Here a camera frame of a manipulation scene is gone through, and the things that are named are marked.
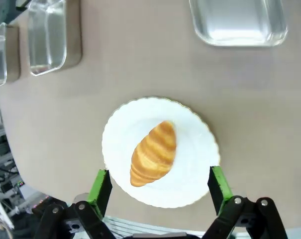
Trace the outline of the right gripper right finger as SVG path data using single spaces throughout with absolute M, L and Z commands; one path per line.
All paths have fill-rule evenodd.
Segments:
M 252 239 L 286 239 L 287 233 L 274 201 L 256 202 L 233 195 L 220 166 L 211 166 L 207 182 L 217 218 L 204 239 L 228 239 L 236 227 L 245 228 Z

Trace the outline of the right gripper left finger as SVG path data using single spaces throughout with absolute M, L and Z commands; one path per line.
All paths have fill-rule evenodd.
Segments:
M 112 184 L 108 170 L 99 170 L 85 200 L 67 206 L 53 203 L 46 207 L 39 222 L 35 239 L 74 239 L 86 232 L 90 239 L 114 239 L 103 222 Z

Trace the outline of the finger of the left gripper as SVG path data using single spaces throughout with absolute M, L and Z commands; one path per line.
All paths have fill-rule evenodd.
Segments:
M 31 0 L 16 0 L 15 8 L 16 10 L 27 10 L 30 2 Z

